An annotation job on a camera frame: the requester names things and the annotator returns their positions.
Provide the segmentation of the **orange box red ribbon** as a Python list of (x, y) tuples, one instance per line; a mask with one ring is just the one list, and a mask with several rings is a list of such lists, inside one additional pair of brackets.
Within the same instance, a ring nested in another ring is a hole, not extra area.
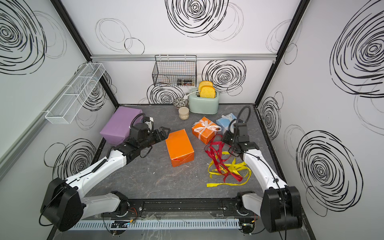
[(174, 168), (195, 159), (195, 151), (185, 129), (170, 133), (166, 145)]

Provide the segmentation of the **yellow ribbon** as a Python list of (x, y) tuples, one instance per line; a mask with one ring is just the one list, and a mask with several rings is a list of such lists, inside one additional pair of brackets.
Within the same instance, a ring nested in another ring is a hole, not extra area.
[[(225, 151), (220, 154), (208, 153), (208, 156), (212, 159), (208, 166), (209, 177), (212, 179), (213, 176), (223, 176), (223, 182), (207, 183), (207, 188), (215, 188), (218, 186), (238, 187), (245, 185), (250, 180), (252, 170), (246, 163), (237, 163), (237, 159), (234, 157), (232, 162), (226, 164), (226, 161), (230, 159), (229, 152)], [(227, 183), (226, 180), (228, 177), (233, 177), (237, 183)]]

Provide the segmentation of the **purple gift box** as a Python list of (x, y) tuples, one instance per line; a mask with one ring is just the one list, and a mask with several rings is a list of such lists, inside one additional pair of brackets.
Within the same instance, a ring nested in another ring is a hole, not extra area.
[(143, 111), (129, 107), (119, 107), (112, 115), (100, 134), (113, 146), (121, 144), (130, 134), (132, 120)]

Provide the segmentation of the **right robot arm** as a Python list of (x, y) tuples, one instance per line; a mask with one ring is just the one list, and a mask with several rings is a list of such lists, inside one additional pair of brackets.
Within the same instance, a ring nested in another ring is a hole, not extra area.
[(247, 123), (251, 111), (250, 106), (243, 107), (222, 138), (230, 146), (229, 153), (246, 163), (264, 190), (262, 197), (253, 192), (240, 194), (240, 209), (261, 217), (269, 233), (299, 229), (303, 226), (300, 193), (275, 173), (258, 145), (250, 141)]

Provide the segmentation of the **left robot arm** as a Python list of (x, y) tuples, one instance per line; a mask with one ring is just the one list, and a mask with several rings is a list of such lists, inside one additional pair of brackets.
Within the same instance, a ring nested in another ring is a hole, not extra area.
[(61, 232), (71, 229), (82, 219), (99, 214), (111, 213), (125, 217), (131, 207), (128, 198), (121, 192), (112, 191), (93, 197), (87, 197), (87, 193), (139, 157), (142, 150), (151, 150), (153, 145), (166, 140), (170, 132), (165, 127), (154, 130), (146, 123), (135, 124), (130, 135), (121, 144), (111, 148), (103, 159), (64, 180), (53, 179), (48, 185), (40, 216)]

